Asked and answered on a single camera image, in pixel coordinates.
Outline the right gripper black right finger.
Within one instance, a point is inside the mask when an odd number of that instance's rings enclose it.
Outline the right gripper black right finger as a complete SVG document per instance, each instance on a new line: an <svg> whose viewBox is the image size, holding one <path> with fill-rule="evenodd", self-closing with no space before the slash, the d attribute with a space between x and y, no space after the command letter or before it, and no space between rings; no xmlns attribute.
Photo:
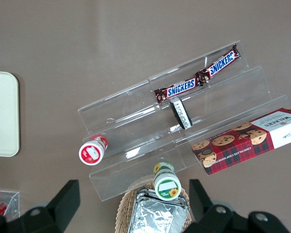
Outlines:
<svg viewBox="0 0 291 233"><path fill-rule="evenodd" d="M225 204L214 204L200 180L189 181L190 206L195 218L186 233L246 233L247 219Z"/></svg>

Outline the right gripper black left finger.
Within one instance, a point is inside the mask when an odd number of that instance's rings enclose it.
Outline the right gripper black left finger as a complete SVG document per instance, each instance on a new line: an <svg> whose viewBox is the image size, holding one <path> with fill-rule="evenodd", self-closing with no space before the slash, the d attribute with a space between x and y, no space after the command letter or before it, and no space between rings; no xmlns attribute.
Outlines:
<svg viewBox="0 0 291 233"><path fill-rule="evenodd" d="M7 233L63 233L81 203L78 180L69 180L45 206L28 210L6 224Z"/></svg>

